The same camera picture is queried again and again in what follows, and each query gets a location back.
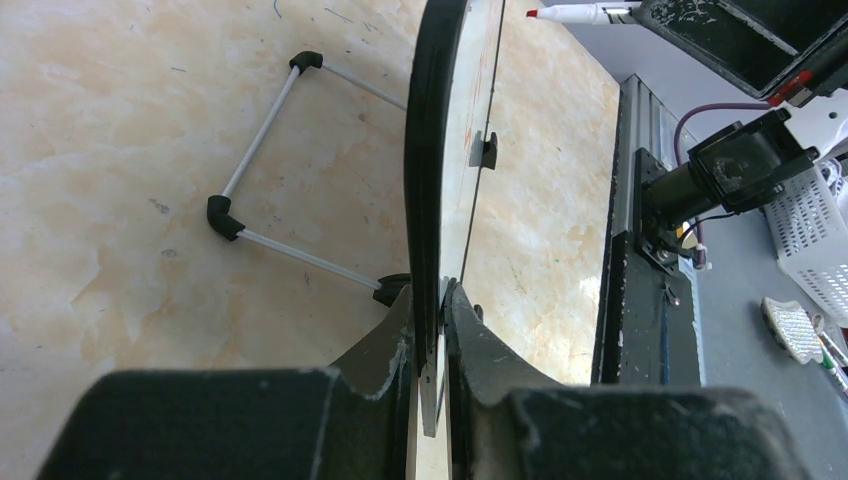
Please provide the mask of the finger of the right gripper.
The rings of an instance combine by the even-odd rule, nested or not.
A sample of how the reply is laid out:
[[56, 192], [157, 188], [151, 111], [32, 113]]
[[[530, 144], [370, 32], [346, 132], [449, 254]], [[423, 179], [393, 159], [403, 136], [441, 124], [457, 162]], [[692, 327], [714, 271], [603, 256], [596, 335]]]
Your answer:
[[654, 0], [632, 16], [757, 100], [847, 86], [843, 0]]

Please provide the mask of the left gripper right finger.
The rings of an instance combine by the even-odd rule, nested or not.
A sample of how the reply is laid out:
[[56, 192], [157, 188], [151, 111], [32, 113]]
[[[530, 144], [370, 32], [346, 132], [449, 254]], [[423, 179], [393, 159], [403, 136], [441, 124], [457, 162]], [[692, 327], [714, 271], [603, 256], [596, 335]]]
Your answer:
[[453, 479], [806, 479], [781, 417], [733, 388], [568, 387], [444, 299]]

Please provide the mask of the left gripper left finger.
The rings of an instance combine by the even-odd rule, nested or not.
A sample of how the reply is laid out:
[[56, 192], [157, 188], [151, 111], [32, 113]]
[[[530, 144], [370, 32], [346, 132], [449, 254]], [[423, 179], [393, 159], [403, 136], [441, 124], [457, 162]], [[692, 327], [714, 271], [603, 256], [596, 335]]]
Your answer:
[[118, 371], [80, 398], [42, 479], [410, 479], [412, 292], [320, 368]]

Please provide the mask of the red whiteboard marker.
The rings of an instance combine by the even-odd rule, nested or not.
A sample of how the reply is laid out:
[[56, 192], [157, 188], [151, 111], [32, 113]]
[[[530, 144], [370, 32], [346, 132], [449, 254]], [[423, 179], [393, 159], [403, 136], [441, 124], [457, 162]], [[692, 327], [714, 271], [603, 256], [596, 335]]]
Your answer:
[[558, 4], [528, 10], [526, 17], [560, 24], [634, 24], [633, 14], [641, 5], [640, 1]]

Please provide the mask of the black framed whiteboard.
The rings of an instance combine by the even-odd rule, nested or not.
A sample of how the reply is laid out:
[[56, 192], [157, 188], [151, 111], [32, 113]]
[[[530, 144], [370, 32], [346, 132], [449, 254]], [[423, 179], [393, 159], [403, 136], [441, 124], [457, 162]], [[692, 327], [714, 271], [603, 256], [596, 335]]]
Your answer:
[[412, 290], [422, 429], [434, 437], [444, 398], [440, 341], [445, 301], [465, 272], [481, 172], [497, 160], [490, 124], [505, 5], [429, 1], [415, 44], [405, 115], [403, 180], [410, 270], [372, 279], [249, 230], [230, 213], [232, 194], [272, 120], [266, 119], [206, 220], [228, 241], [245, 239], [368, 287], [391, 305]]

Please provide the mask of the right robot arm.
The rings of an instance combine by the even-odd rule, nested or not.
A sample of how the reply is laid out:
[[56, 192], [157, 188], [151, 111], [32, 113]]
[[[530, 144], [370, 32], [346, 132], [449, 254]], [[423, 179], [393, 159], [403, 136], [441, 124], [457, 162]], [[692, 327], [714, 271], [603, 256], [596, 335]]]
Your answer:
[[763, 102], [644, 183], [641, 229], [657, 247], [685, 221], [740, 214], [847, 145], [847, 5], [843, 1], [645, 1], [635, 21]]

